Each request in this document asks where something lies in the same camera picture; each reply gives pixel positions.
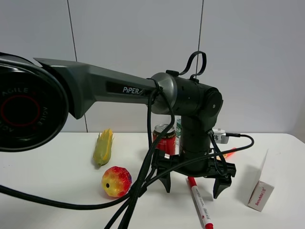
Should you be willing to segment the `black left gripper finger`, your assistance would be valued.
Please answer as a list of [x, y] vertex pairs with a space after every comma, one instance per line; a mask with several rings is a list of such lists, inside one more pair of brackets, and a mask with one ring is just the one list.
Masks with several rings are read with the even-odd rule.
[[170, 177], [170, 174], [166, 174], [166, 175], [160, 177], [159, 180], [164, 185], [166, 192], [170, 193], [170, 190], [171, 190], [171, 177]]

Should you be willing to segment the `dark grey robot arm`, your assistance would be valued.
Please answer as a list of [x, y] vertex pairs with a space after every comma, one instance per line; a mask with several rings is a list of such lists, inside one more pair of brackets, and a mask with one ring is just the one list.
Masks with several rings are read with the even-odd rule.
[[223, 105], [215, 87], [167, 70], [150, 79], [74, 61], [0, 55], [0, 149], [21, 152], [51, 141], [63, 128], [67, 116], [84, 116], [95, 102], [148, 104], [156, 92], [152, 112], [173, 113], [182, 118], [179, 155], [161, 164], [161, 170], [192, 160], [177, 172], [190, 177], [214, 178], [213, 196], [230, 187], [234, 164], [216, 166], [211, 159], [210, 133]]

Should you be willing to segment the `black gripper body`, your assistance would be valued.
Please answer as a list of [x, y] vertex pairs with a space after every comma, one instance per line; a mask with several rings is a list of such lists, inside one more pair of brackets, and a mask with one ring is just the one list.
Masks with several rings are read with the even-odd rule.
[[188, 177], [232, 178], [236, 174], [236, 167], [225, 161], [224, 153], [214, 140], [213, 130], [199, 135], [183, 130], [179, 154], [166, 159], [165, 152], [157, 150], [152, 158], [152, 168], [157, 169], [157, 179], [172, 171]]

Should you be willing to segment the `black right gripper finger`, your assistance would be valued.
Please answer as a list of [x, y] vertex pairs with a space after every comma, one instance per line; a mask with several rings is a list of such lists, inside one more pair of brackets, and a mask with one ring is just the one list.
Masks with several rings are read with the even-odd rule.
[[213, 186], [213, 198], [217, 199], [222, 191], [231, 186], [231, 178], [216, 178]]

